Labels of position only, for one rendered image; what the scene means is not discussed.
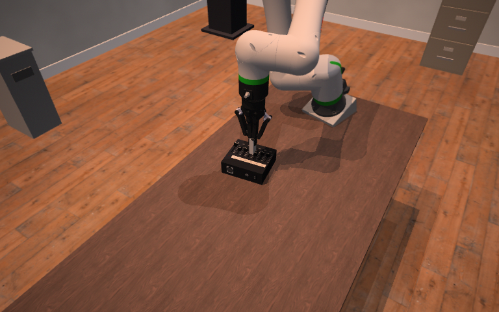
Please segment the black lighting desk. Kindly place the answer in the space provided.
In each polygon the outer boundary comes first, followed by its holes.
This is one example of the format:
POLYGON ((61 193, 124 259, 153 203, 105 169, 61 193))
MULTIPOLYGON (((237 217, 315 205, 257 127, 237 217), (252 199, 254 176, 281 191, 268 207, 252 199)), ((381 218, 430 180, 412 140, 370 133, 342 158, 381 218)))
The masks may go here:
POLYGON ((255 153, 250 154, 248 142, 238 139, 221 161, 222 173, 262 185, 275 163, 276 153, 276 149, 256 144, 255 153))

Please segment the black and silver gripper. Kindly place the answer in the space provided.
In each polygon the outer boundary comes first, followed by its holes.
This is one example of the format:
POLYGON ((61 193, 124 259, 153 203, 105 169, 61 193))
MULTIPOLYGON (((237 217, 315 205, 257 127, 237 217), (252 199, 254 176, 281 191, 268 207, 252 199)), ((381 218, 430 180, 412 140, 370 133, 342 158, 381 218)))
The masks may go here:
POLYGON ((272 119, 272 115, 268 115, 265 109, 265 98, 257 101, 251 101, 242 97, 242 106, 235 111, 238 117, 244 136, 248 136, 249 153, 254 154, 256 151, 257 139, 260 139, 268 122, 272 119), (245 119, 245 116, 246 119, 245 119), (264 116, 264 122, 259 129, 259 120, 264 116), (246 123, 247 122, 247 123, 246 123))

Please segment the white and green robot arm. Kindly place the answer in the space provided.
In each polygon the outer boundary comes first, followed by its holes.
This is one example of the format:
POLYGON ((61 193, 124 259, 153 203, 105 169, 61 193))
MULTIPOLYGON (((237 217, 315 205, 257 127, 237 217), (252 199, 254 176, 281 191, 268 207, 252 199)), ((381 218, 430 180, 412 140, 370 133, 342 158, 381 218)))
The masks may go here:
POLYGON ((264 99, 270 73, 279 90, 312 90, 311 106, 317 115, 341 113, 344 95, 350 91, 342 78, 345 68, 337 57, 320 55, 328 0, 296 0, 293 18, 291 0, 262 1, 268 32, 245 32, 235 46, 239 95, 251 101, 264 99))

